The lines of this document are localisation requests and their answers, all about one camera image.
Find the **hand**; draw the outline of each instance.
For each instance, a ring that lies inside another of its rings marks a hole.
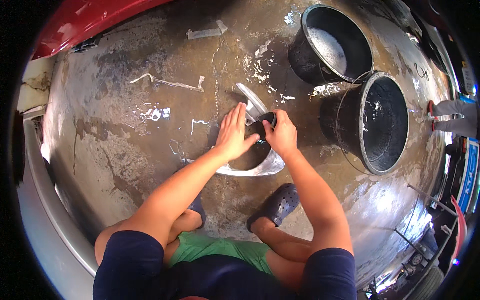
[[[276,109],[273,112],[276,113],[276,127],[273,130],[271,124],[264,120],[265,137],[272,149],[285,158],[297,149],[297,128],[285,111]]]
[[[215,148],[226,162],[239,158],[260,140],[260,135],[252,134],[245,140],[245,111],[247,105],[239,103],[223,118]]]

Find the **black bucket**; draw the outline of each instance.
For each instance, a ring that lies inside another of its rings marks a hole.
[[[373,71],[365,34],[349,17],[325,5],[305,10],[301,28],[288,48],[288,60],[295,74],[313,85],[354,83],[356,79],[361,83]]]
[[[344,95],[327,97],[320,107],[325,137],[361,159],[371,173],[390,172],[408,136],[408,109],[400,86],[389,74],[376,72],[350,89],[340,107]]]

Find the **shirt sleeve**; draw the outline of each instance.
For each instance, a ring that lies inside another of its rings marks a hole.
[[[323,249],[307,261],[303,272],[302,299],[354,300],[355,259],[347,250]]]
[[[103,261],[96,272],[94,299],[145,299],[159,278],[163,247],[139,231],[119,231],[107,243]]]

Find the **green shorts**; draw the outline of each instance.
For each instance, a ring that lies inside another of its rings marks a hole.
[[[258,270],[273,275],[266,259],[266,253],[270,250],[267,244],[216,239],[192,232],[182,232],[179,240],[180,246],[170,259],[169,267],[179,262],[192,262],[203,256],[221,254],[240,258]]]

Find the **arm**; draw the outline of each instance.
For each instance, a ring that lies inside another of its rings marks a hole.
[[[222,121],[215,148],[161,184],[118,231],[144,232],[165,249],[173,222],[188,208],[217,169],[240,157],[259,140],[258,134],[244,139],[245,110],[244,103],[232,109]]]
[[[347,217],[328,184],[297,149],[297,129],[283,110],[275,111],[272,130],[264,121],[266,140],[285,161],[297,186],[300,202],[313,226],[312,254],[327,248],[341,248],[353,254]]]

